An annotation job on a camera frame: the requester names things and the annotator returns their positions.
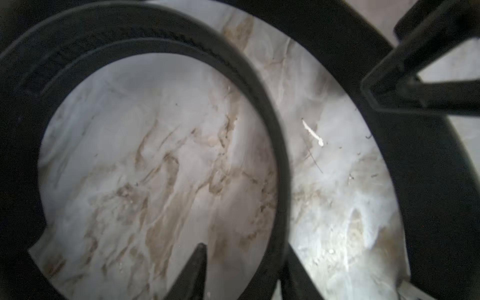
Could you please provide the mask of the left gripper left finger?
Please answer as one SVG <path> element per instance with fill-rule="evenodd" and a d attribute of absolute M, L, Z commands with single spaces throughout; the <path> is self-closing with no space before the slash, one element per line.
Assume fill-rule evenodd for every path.
<path fill-rule="evenodd" d="M 164 300 L 203 300 L 207 262 L 207 246 L 199 243 Z"/>

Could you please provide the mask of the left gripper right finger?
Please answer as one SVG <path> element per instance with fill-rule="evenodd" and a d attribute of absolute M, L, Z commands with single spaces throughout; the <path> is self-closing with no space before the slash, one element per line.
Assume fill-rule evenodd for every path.
<path fill-rule="evenodd" d="M 283 300 L 324 300 L 291 245 L 279 280 Z"/>

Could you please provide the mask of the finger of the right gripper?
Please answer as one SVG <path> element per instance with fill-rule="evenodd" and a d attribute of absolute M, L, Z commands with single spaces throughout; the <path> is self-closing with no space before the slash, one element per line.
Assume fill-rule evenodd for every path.
<path fill-rule="evenodd" d="M 480 82 L 412 82 L 369 89 L 369 103 L 379 112 L 409 115 L 480 115 Z"/>
<path fill-rule="evenodd" d="M 405 98 L 477 98 L 479 80 L 423 84 L 417 73 L 462 42 L 480 35 L 479 1 L 416 1 L 401 17 L 393 49 L 362 80 L 362 92 L 394 91 Z"/>

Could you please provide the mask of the long black belt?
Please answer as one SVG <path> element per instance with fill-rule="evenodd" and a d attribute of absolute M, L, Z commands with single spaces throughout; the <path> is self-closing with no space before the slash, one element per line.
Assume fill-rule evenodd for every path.
<path fill-rule="evenodd" d="M 447 115 L 374 110 L 363 79 L 395 49 L 343 1 L 231 1 L 282 31 L 335 78 L 369 126 L 396 190 L 413 286 L 439 300 L 480 297 L 480 186 Z M 266 252 L 243 300 L 265 300 L 288 251 L 291 170 L 278 117 L 241 53 L 209 26 L 139 1 L 87 1 L 41 16 L 1 41 L 1 275 L 14 299 L 61 299 L 28 254 L 46 218 L 37 160 L 46 127 L 81 81 L 117 60 L 172 53 L 229 78 L 262 118 L 277 170 L 277 209 Z"/>

